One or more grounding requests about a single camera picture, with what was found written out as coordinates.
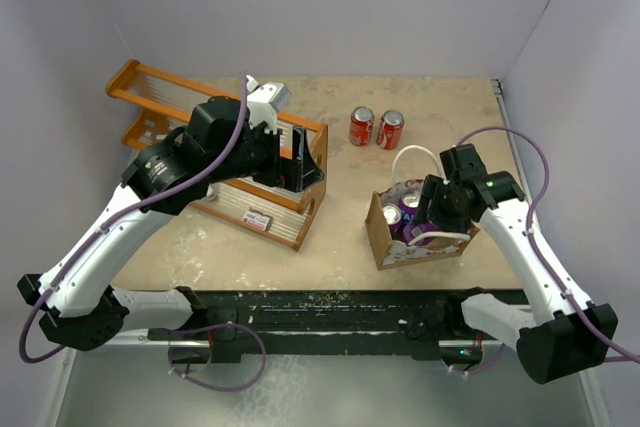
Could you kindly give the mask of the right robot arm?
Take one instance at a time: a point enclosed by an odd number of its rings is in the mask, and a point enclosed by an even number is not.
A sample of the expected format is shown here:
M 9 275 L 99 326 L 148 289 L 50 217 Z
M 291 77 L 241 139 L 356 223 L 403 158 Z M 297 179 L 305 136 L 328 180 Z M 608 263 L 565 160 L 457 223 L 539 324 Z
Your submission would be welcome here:
M 501 250 L 529 303 L 523 310 L 470 289 L 451 301 L 446 330 L 456 338 L 479 330 L 500 341 L 538 384 L 603 364 L 617 315 L 570 279 L 534 225 L 515 178 L 506 171 L 488 172 L 471 144 L 439 157 L 443 171 L 425 178 L 417 221 L 434 224 L 449 238 L 463 238 L 479 225 Z

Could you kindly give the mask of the red cola can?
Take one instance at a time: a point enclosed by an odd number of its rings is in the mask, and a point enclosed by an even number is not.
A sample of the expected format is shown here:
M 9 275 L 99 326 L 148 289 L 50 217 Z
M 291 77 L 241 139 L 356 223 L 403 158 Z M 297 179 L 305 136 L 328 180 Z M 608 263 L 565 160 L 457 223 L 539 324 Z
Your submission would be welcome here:
M 395 149 L 401 139 L 405 125 L 404 117 L 397 110 L 387 110 L 383 113 L 377 134 L 377 144 L 385 150 Z
M 349 141 L 355 146 L 366 146 L 372 138 L 375 114 L 367 106 L 358 106 L 351 113 Z

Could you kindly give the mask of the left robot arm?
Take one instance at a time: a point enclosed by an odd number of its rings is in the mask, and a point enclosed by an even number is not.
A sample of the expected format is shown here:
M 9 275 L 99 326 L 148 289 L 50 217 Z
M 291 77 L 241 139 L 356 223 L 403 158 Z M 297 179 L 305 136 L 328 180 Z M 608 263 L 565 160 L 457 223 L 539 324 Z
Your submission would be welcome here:
M 32 309 L 19 339 L 37 323 L 58 350 L 95 349 L 120 332 L 174 330 L 184 339 L 202 334 L 207 309 L 188 288 L 130 291 L 113 279 L 158 230 L 212 185 L 250 178 L 267 187 L 299 193 L 323 181 L 304 127 L 292 128 L 292 154 L 281 154 L 279 110 L 291 96 L 285 84 L 245 81 L 243 96 L 212 96 L 196 105 L 185 125 L 141 150 L 94 224 L 47 272 L 26 274 L 17 287 Z

